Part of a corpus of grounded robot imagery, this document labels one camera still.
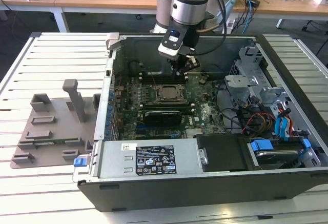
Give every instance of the cpu socket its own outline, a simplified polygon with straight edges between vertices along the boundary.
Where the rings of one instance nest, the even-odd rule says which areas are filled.
[[[158,103],[186,103],[183,96],[182,85],[159,85],[156,86],[156,96]]]

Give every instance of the desk leg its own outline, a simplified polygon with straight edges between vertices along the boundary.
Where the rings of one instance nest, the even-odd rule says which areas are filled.
[[[8,17],[6,15],[5,11],[0,10],[0,21],[6,21],[6,20],[8,20]]]
[[[284,21],[285,21],[284,19],[279,19],[276,28],[281,28]]]
[[[70,29],[68,28],[66,17],[65,14],[63,13],[62,8],[54,7],[51,12],[55,16],[60,33],[69,33]]]

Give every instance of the red wire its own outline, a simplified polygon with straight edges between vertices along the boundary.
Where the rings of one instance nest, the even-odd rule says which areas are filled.
[[[293,120],[287,115],[286,116],[288,119],[289,119],[289,121],[290,121],[290,123],[289,123],[289,135],[290,135],[290,137],[293,137],[293,135],[292,135],[292,129],[293,129]]]
[[[273,120],[276,120],[276,118],[275,118],[273,115],[271,115],[271,114],[264,113],[264,112],[262,112],[262,113],[255,113],[255,114],[252,115],[251,118],[247,121],[246,125],[248,125],[248,124],[251,122],[251,120],[253,119],[254,116],[256,116],[256,115],[263,115],[263,114],[264,114],[264,115],[267,115],[267,116],[269,116],[269,117],[271,117]]]

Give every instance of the gray 3d printed holder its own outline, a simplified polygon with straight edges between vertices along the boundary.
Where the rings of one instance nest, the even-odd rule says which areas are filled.
[[[100,94],[82,98],[77,85],[75,79],[64,81],[70,98],[34,94],[11,168],[69,165],[79,154],[92,152]]]

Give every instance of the blue tab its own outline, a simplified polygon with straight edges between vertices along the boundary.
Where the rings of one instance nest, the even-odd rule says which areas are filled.
[[[279,135],[280,122],[281,122],[281,118],[277,117],[276,123],[275,123],[275,134],[276,135]]]
[[[305,148],[311,147],[311,143],[307,138],[303,139],[303,144],[305,145]]]
[[[273,146],[269,139],[257,139],[251,142],[253,151],[270,151],[273,150]]]
[[[280,134],[279,137],[283,138],[283,140],[287,141],[288,138],[286,137],[286,128],[288,125],[288,120],[286,118],[282,119],[282,124],[281,124],[281,128],[280,128]]]
[[[74,159],[73,165],[74,165],[74,167],[86,167],[87,159],[78,157],[78,158]]]

